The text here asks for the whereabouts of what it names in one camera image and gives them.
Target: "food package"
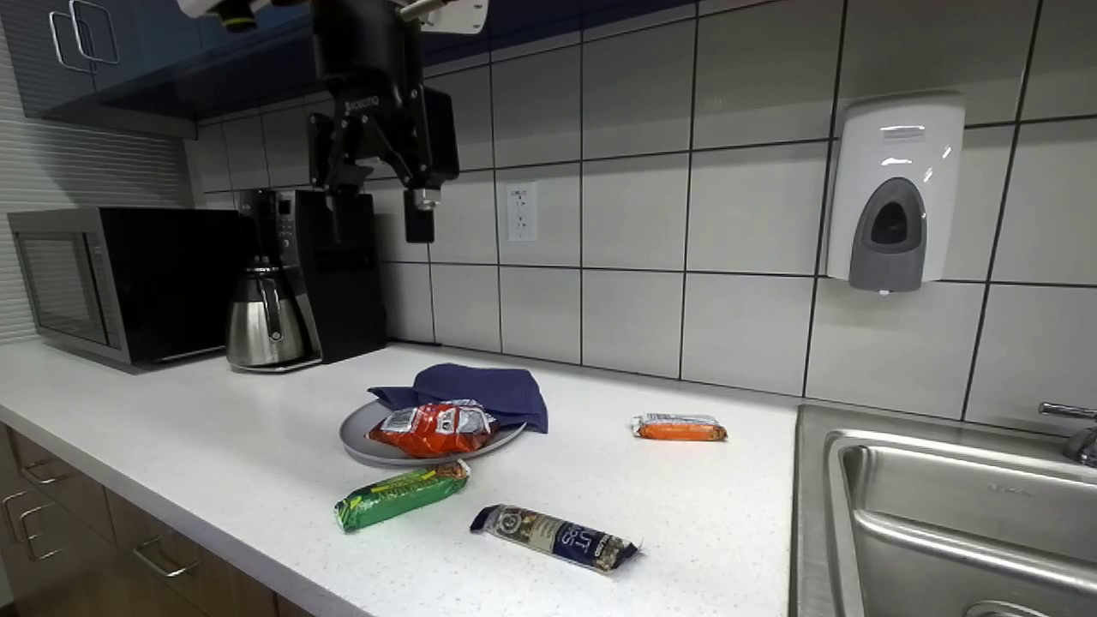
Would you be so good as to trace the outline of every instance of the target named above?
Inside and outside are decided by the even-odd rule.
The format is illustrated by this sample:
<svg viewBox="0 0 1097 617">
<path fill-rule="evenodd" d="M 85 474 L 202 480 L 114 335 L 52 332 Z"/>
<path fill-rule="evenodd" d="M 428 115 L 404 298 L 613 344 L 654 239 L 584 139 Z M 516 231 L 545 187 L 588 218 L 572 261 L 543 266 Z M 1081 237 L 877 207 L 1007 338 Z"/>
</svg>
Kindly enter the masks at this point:
<svg viewBox="0 0 1097 617">
<path fill-rule="evenodd" d="M 373 440 L 416 458 L 442 458 L 485 448 L 494 418 L 478 402 L 432 402 L 386 415 Z"/>
<path fill-rule="evenodd" d="M 710 415 L 642 415 L 634 437 L 661 444 L 727 444 L 727 429 Z"/>
<path fill-rule="evenodd" d="M 386 517 L 420 512 L 424 504 L 445 502 L 450 494 L 458 494 L 470 485 L 470 466 L 452 458 L 442 466 L 410 470 L 372 488 L 359 488 L 346 494 L 336 504 L 342 532 L 359 532 L 372 526 L 382 526 Z"/>
<path fill-rule="evenodd" d="M 505 504 L 485 509 L 470 532 L 490 532 L 534 552 L 558 554 L 565 562 L 581 562 L 600 572 L 613 572 L 634 554 L 642 554 L 634 543 Z"/>
</svg>

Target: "black appliance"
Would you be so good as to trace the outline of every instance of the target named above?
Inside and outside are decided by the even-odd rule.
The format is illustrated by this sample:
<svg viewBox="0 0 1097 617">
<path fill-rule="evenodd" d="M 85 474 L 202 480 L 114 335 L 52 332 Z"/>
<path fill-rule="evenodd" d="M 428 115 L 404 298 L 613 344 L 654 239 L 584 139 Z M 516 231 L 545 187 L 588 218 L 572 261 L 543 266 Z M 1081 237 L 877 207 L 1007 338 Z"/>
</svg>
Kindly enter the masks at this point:
<svg viewBox="0 0 1097 617">
<path fill-rule="evenodd" d="M 249 225 L 210 209 L 11 214 L 36 325 L 116 364 L 158 368 L 225 348 Z"/>
<path fill-rule="evenodd" d="M 309 350 L 319 364 L 372 352 L 386 344 L 382 298 L 373 198 L 290 191 L 279 198 L 279 265 L 297 302 Z"/>
</svg>

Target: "microwave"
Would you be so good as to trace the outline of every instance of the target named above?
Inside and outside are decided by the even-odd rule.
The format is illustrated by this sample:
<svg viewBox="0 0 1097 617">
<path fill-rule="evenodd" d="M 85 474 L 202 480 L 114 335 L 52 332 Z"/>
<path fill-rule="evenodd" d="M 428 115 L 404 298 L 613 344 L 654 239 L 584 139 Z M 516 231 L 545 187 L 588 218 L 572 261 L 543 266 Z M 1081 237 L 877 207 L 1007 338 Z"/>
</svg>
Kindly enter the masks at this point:
<svg viewBox="0 0 1097 617">
<path fill-rule="evenodd" d="M 41 338 L 160 368 L 225 348 L 249 225 L 210 209 L 52 209 L 6 215 Z"/>
</svg>

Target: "white countertop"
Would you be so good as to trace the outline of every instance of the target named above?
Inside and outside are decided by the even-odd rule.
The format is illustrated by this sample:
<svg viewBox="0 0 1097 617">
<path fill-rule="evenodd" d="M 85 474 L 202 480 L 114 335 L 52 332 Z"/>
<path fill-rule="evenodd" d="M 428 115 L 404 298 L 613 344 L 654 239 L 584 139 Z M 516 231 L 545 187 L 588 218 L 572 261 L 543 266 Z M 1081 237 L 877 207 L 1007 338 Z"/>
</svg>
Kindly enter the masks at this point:
<svg viewBox="0 0 1097 617">
<path fill-rule="evenodd" d="M 314 615 L 788 615 L 797 407 L 668 382 L 533 368 L 549 437 L 474 458 L 463 494 L 342 534 L 333 504 L 393 470 L 352 464 L 340 423 L 428 364 L 520 361 L 386 348 L 287 376 L 223 361 L 122 375 L 47 348 L 0 350 L 0 423 Z M 642 444 L 638 413 L 716 415 L 727 445 Z M 519 504 L 642 545 L 600 575 L 470 534 Z"/>
</svg>

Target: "sink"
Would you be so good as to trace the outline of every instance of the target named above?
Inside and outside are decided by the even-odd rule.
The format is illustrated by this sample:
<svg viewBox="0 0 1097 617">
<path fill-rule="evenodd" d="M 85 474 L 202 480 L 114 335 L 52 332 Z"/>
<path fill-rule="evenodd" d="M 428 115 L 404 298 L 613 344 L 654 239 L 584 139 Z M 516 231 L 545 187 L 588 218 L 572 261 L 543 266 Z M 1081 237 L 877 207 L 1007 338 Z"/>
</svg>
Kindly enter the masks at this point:
<svg viewBox="0 0 1097 617">
<path fill-rule="evenodd" d="M 801 407 L 801 617 L 1095 617 L 1097 470 L 1061 444 Z"/>
</svg>

